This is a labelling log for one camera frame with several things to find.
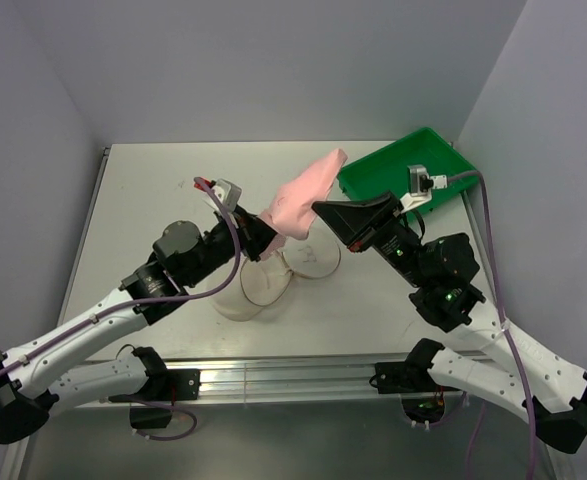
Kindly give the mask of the pink bra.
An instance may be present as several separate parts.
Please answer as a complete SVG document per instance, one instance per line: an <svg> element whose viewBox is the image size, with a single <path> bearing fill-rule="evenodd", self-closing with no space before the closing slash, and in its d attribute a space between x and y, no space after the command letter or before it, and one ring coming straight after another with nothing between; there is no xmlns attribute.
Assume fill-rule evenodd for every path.
<svg viewBox="0 0 587 480"><path fill-rule="evenodd" d="M317 218L312 205L325 201L335 179L348 159L342 149L335 149L313 162L294 180L280 186L271 204L258 218L276 232L273 240L260 254L265 260L283 247L286 240L306 240Z"/></svg>

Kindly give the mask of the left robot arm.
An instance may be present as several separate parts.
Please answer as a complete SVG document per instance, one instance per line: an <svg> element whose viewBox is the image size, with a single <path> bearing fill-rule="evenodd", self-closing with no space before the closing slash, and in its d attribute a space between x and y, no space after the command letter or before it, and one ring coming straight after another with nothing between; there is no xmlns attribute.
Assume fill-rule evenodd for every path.
<svg viewBox="0 0 587 480"><path fill-rule="evenodd" d="M148 402L167 392L166 364L151 347L112 362L85 360L112 342L151 326L188 301L190 288L227 263L258 261L283 242L258 216L220 213L209 232L190 221L164 229L149 259L97 305L40 338L0 349L0 443L39 430L55 413L98 399Z"/></svg>

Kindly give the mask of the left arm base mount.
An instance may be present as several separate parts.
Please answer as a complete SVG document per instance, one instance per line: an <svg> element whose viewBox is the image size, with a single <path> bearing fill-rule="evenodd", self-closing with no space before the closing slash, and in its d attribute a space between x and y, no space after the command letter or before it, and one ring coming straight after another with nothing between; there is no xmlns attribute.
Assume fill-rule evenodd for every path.
<svg viewBox="0 0 587 480"><path fill-rule="evenodd" d="M170 369L166 372L159 386L132 396L134 406L129 409L129 424L135 430L166 429L177 414L167 408L176 407L181 401L197 400L200 388L200 371L198 369Z"/></svg>

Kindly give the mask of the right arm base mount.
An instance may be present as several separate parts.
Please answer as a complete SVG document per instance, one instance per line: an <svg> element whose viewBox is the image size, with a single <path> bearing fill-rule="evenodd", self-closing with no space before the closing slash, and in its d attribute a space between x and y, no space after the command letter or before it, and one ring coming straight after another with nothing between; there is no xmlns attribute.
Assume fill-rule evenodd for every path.
<svg viewBox="0 0 587 480"><path fill-rule="evenodd" d="M445 413L444 388L427 373L407 362L379 362L374 365L374 370L368 383L380 395L425 394L425 397L401 401L402 409L411 421L425 424L442 419Z"/></svg>

